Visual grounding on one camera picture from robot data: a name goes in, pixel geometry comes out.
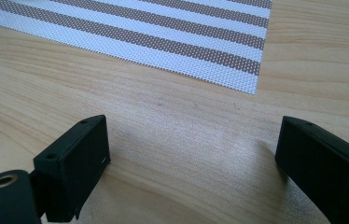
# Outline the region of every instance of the wooden table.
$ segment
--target wooden table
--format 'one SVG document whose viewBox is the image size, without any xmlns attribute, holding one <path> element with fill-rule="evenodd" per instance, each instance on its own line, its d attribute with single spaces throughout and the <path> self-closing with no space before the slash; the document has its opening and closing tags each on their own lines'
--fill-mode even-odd
<svg viewBox="0 0 349 224">
<path fill-rule="evenodd" d="M 273 157 L 283 115 L 349 142 L 349 0 L 273 1 L 254 96 L 0 28 L 0 173 L 98 114 L 77 223 L 328 223 Z"/>
</svg>

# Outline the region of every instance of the black plastic part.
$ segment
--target black plastic part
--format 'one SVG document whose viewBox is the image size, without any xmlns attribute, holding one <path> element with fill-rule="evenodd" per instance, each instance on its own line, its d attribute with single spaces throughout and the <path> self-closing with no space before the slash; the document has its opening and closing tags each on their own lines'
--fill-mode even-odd
<svg viewBox="0 0 349 224">
<path fill-rule="evenodd" d="M 333 224 L 349 224 L 349 143 L 283 117 L 275 159 Z"/>
<path fill-rule="evenodd" d="M 47 183 L 50 222 L 78 218 L 81 207 L 110 162 L 105 116 L 84 119 L 34 158 L 35 180 Z"/>
<path fill-rule="evenodd" d="M 27 172 L 13 170 L 0 174 L 0 223 L 40 223 Z"/>
<path fill-rule="evenodd" d="M 84 119 L 34 158 L 35 170 L 0 174 L 0 223 L 78 218 L 110 162 L 105 116 Z"/>
</svg>

